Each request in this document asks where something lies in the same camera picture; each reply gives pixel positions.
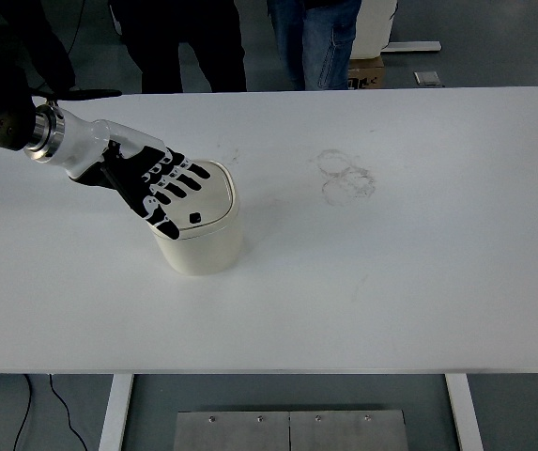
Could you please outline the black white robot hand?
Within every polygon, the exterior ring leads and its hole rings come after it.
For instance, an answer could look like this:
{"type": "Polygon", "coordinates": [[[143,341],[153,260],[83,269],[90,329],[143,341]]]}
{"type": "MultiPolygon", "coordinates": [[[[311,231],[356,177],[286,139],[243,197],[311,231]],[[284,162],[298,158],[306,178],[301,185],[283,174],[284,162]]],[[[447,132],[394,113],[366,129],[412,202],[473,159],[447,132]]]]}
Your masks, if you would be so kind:
{"type": "Polygon", "coordinates": [[[171,240],[179,229],[163,206],[187,196],[180,185],[202,188],[191,177],[210,178],[204,167],[165,149],[157,138],[108,120],[85,121],[52,105],[36,108],[35,130],[24,152],[38,163],[63,168],[78,183],[115,189],[171,240]]]}

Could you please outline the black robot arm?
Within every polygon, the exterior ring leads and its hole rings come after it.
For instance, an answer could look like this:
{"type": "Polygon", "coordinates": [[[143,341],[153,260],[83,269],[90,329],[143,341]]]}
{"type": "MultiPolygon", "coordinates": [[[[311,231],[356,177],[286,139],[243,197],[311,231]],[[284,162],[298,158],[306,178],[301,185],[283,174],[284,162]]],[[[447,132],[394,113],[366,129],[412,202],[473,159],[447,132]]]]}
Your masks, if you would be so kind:
{"type": "Polygon", "coordinates": [[[113,189],[168,238],[179,236],[169,205],[202,190],[209,172],[162,140],[108,120],[84,121],[34,105],[24,72],[0,62],[0,148],[30,151],[85,186],[113,189]]]}

